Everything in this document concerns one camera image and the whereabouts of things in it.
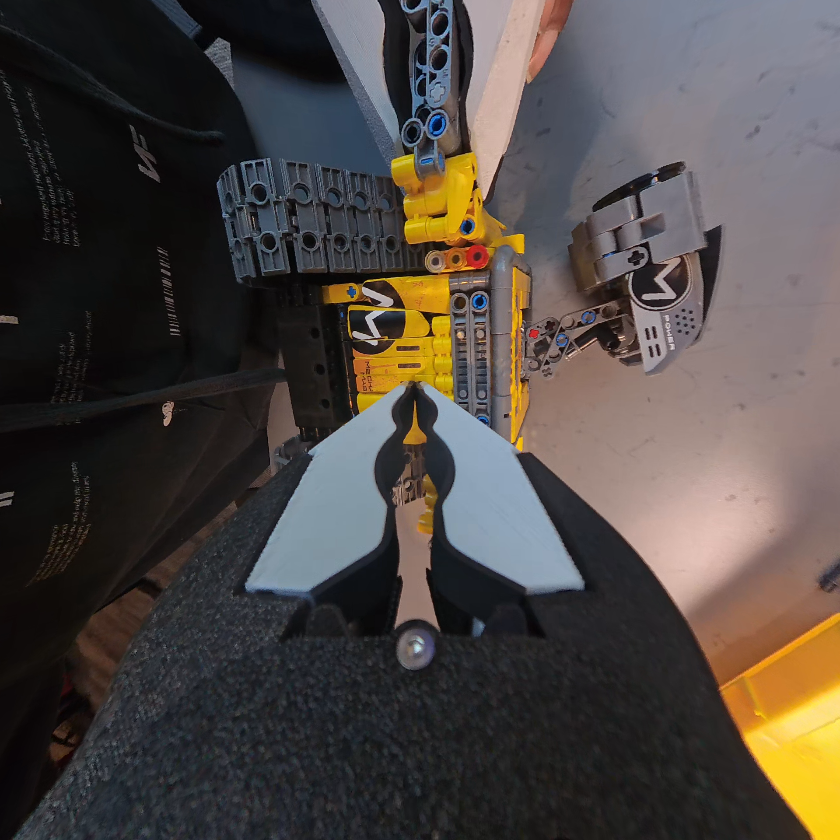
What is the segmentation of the grey desk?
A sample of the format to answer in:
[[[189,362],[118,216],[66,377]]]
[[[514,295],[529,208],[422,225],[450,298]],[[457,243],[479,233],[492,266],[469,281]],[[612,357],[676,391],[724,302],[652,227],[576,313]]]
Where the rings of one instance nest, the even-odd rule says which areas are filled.
[[[575,2],[490,212],[532,313],[581,306],[595,201],[685,161],[723,226],[700,341],[646,376],[592,348],[531,387],[526,447],[643,556],[725,683],[838,611],[838,2]]]

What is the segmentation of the large yellow plastic bin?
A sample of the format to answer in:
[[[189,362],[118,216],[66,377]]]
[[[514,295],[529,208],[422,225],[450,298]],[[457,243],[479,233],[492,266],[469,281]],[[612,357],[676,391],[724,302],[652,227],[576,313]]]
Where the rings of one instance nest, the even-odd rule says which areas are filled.
[[[813,838],[839,838],[839,615],[721,687],[753,757]]]

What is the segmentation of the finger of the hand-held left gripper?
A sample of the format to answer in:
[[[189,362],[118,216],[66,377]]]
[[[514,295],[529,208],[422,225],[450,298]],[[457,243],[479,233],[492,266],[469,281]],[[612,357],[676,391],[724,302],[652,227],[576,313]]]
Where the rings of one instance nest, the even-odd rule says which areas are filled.
[[[398,1],[314,1],[318,19],[379,151],[406,153],[401,129],[412,114],[410,33]]]
[[[464,1],[472,59],[463,96],[466,142],[488,197],[516,122],[544,1]]]

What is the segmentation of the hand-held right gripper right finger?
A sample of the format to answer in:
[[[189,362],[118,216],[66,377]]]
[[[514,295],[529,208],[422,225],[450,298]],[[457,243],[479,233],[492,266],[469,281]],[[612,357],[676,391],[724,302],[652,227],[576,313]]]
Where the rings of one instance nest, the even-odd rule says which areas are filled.
[[[583,576],[516,448],[431,385],[417,386],[416,414],[437,492],[430,565],[435,592],[486,623],[501,604],[582,591]]]

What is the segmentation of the yellow tracked building-brick robot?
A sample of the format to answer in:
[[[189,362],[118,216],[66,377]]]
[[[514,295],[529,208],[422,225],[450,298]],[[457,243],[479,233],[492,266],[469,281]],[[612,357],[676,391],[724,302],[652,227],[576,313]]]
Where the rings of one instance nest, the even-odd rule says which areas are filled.
[[[298,428],[278,468],[401,382],[437,387],[522,447],[529,384],[592,346],[646,375],[701,335],[721,228],[678,161],[619,186],[572,232],[585,305],[533,321],[525,238],[487,209],[466,142],[464,2],[399,2],[412,114],[389,175],[262,158],[217,182],[237,281],[273,290]]]

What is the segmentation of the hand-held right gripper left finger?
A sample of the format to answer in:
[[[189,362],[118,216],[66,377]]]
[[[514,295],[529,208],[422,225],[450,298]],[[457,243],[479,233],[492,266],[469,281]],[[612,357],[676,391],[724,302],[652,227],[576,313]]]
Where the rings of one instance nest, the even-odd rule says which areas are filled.
[[[414,407],[414,386],[399,384],[309,451],[248,593],[335,605],[363,632],[393,630],[402,589],[393,490]]]

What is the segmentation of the person's left hand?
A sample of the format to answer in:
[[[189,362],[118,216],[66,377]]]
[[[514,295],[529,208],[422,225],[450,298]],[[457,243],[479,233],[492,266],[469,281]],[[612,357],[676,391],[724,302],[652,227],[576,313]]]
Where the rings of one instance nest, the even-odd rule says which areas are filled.
[[[539,74],[563,30],[571,12],[573,0],[545,1],[539,21],[537,36],[528,62],[526,82]]]

